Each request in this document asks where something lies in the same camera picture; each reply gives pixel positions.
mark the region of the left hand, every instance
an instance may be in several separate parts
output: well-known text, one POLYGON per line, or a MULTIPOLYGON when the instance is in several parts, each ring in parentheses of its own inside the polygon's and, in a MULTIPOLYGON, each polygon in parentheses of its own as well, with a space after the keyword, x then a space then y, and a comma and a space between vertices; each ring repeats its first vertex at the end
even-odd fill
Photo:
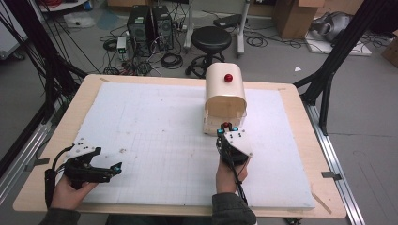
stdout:
POLYGON ((83 183, 82 188, 75 189, 70 180, 64 175, 55 187, 52 208, 75 210, 84 197, 94 189, 98 183, 83 183))

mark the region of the chair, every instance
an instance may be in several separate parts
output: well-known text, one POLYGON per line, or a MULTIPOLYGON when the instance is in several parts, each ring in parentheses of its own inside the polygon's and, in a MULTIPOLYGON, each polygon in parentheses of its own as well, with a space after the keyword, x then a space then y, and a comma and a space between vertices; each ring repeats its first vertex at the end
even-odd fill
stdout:
POLYGON ((224 62, 225 58, 222 55, 222 51, 231 45, 232 38, 228 32, 217 26, 205 26, 193 31, 191 41, 196 48, 203 51, 206 55, 194 58, 185 70, 185 74, 190 75, 193 72, 198 78, 204 79, 207 68, 213 63, 213 58, 222 63, 224 62))

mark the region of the cardboard box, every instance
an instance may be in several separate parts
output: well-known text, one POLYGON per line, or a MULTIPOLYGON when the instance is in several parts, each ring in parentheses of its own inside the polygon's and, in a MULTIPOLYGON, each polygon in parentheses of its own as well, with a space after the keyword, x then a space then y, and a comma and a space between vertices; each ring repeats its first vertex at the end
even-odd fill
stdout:
POLYGON ((381 53, 381 55, 398 68, 398 37, 387 46, 386 50, 381 53))
POLYGON ((281 38, 305 38, 318 8, 324 0, 278 0, 272 20, 281 38))
POLYGON ((362 3, 363 0, 326 0, 325 5, 320 7, 316 12, 316 16, 321 17, 325 12, 335 11, 342 11, 347 14, 354 15, 362 3))
POLYGON ((270 17, 272 16, 273 9, 274 6, 258 5, 254 3, 254 0, 251 0, 249 5, 248 15, 270 17))
POLYGON ((130 8, 134 5, 150 5, 150 6, 152 6, 152 0, 108 0, 108 7, 130 8))

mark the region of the red knob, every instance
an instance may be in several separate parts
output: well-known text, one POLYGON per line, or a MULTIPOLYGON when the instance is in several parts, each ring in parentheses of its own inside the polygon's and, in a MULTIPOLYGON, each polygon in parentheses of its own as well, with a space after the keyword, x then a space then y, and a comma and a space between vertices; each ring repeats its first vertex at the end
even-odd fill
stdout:
POLYGON ((224 76, 224 80, 225 80, 227 83, 231 82, 233 79, 234 79, 234 77, 233 77, 231 74, 226 74, 226 75, 224 76))

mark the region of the sleeve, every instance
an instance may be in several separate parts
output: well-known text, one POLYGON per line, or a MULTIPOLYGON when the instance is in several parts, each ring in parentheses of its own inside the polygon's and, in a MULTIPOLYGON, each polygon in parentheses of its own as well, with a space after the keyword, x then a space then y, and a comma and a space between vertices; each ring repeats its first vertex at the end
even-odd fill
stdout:
POLYGON ((77 225, 80 213, 73 210, 50 208, 39 225, 77 225))
POLYGON ((254 212, 235 193, 213 195, 213 225, 253 225, 254 212))

